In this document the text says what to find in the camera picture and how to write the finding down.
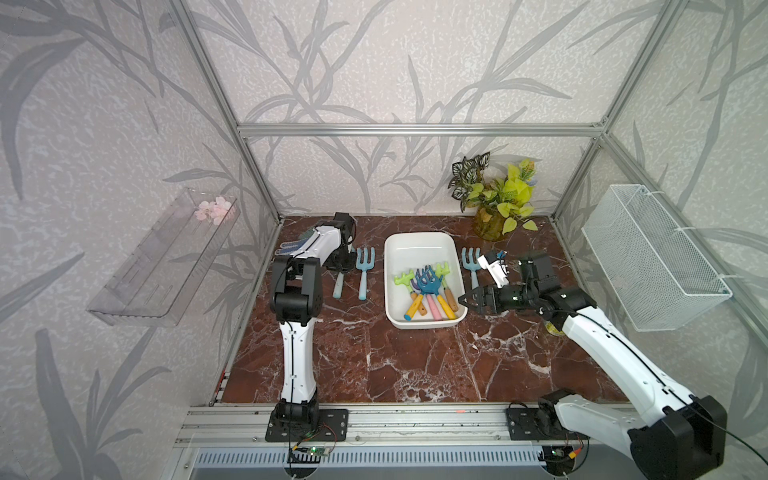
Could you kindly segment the light blue hand rake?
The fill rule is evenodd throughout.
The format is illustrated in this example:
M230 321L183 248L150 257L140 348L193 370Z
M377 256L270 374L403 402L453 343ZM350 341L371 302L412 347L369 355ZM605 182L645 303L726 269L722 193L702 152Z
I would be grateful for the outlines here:
M365 301L367 299L367 273L373 269L375 265L375 258L376 251L374 247L357 249L356 268L361 272L358 298L361 301Z

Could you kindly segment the teal rake white handle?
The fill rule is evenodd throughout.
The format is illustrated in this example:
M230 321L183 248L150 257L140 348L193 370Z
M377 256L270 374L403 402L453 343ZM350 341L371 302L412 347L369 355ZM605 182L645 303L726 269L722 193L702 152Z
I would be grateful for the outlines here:
M338 273L336 277L333 294L332 294L334 299L340 299L342 297L343 289L345 285L345 276L346 276L346 273L344 271L341 271Z

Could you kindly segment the white storage box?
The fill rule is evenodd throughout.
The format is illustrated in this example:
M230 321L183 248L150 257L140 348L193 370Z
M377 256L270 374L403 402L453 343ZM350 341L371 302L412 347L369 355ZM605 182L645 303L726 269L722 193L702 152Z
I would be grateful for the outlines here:
M447 262L450 273L447 283L458 303L458 297L465 293L461 276L461 265L452 237L442 232L400 233L390 236L385 242L384 255L384 291L385 311L390 322L397 328L407 329L438 329L458 325L467 315L468 309L458 303L459 310L456 319L448 319L444 308L441 307L443 319L434 319L429 304L424 295L427 314L416 314L411 321L404 319L404 314L411 305L411 297L404 286L396 285L394 277L404 272L415 272L425 265L434 270L437 263Z

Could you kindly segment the teal rake light handle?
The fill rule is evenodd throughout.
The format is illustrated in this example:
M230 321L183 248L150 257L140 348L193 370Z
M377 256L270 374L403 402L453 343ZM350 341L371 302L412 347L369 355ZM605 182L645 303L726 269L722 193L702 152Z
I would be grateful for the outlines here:
M479 248L463 247L461 250L462 266L468 270L471 275L471 290L474 290L479 286L477 271L482 269L478 263L478 259L481 256L482 254Z

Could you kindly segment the blue rake pink handle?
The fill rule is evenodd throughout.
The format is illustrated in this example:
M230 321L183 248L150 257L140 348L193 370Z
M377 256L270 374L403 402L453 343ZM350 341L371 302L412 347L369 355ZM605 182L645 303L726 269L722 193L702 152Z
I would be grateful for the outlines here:
M430 265L425 265L416 271L416 281L421 292L426 296L430 312L435 320L443 319L441 307L437 300L439 279Z

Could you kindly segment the blue rake yellow handle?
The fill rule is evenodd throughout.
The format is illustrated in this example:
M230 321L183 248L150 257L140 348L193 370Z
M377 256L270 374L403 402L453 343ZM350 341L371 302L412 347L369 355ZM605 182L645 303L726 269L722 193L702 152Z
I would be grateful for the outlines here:
M415 272L410 270L406 275L406 279L409 281L408 285L411 287L411 305L404 314L406 321L411 321L415 318L416 314L422 316L427 314L427 308L424 304L424 295L421 293L419 286L415 279Z

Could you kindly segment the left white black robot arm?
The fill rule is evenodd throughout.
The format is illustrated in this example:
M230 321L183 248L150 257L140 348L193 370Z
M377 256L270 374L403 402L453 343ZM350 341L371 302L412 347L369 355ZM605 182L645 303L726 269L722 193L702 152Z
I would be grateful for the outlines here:
M322 270L342 272L354 261L356 223L340 216L320 222L303 239L282 243L275 252L270 309L283 339L284 380L274 413L289 426L318 428L313 333L323 302Z

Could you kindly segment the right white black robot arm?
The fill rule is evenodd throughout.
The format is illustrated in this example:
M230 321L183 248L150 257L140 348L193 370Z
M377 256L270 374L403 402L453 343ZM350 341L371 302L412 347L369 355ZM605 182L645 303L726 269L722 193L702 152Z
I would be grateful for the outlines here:
M665 374L580 288L488 285L458 301L480 313L535 311L586 351L635 410L628 415L561 389L538 401L543 433L570 431L596 439L631 458L648 479L697 479L723 464L724 407Z

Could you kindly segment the blue white work glove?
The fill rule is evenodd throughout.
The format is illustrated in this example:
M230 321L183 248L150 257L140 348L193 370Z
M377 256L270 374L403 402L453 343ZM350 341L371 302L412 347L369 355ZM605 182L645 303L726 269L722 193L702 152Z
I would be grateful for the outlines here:
M280 245L280 249L276 252L277 255L288 255L293 257L314 257L312 253L313 245L316 243L316 238L307 238L294 242L286 242Z

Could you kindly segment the pink artificial flowers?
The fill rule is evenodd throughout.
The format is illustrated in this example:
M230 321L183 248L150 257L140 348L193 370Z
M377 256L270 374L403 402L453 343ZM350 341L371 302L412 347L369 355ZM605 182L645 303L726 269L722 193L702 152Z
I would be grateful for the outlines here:
M214 200L202 201L194 212L198 221L208 221L214 225L222 224L233 212L234 203L224 196L216 196Z

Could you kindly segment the dark patterned leaf plant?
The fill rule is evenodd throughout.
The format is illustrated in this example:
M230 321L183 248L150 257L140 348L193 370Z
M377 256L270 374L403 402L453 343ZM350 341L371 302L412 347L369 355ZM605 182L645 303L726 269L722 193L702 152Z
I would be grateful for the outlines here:
M452 164L452 178L448 189L451 197L459 202L462 212L469 206L474 206L484 191L484 171L489 162L490 153L485 152L471 158L464 157Z

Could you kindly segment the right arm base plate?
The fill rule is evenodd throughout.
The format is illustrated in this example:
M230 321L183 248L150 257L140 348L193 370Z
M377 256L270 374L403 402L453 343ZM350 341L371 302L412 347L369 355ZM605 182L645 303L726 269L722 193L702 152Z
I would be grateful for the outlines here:
M505 410L505 419L511 440L567 441L579 446L589 439L582 433L565 429L553 412L538 405L512 402Z

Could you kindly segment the aluminium frame crossbar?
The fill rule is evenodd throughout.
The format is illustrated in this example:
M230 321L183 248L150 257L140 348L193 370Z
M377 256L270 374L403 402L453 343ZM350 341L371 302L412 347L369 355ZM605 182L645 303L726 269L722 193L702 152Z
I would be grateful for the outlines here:
M249 123L237 127L243 138L257 137L597 137L600 124L500 123L500 124L308 124Z

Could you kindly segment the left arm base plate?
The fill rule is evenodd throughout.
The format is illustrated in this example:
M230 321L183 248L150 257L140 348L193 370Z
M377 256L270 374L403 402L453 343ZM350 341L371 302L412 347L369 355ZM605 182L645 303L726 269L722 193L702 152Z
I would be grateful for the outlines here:
M290 416L278 405L270 415L265 441L270 443L345 441L349 415L348 409L321 408Z

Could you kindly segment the clear acrylic wall shelf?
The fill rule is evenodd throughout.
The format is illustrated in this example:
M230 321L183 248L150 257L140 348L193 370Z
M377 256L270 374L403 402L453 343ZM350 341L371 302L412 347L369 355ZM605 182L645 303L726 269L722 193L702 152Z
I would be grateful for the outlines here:
M202 201L224 196L233 212L220 225L198 221ZM239 199L183 188L87 305L110 326L179 324L240 216Z

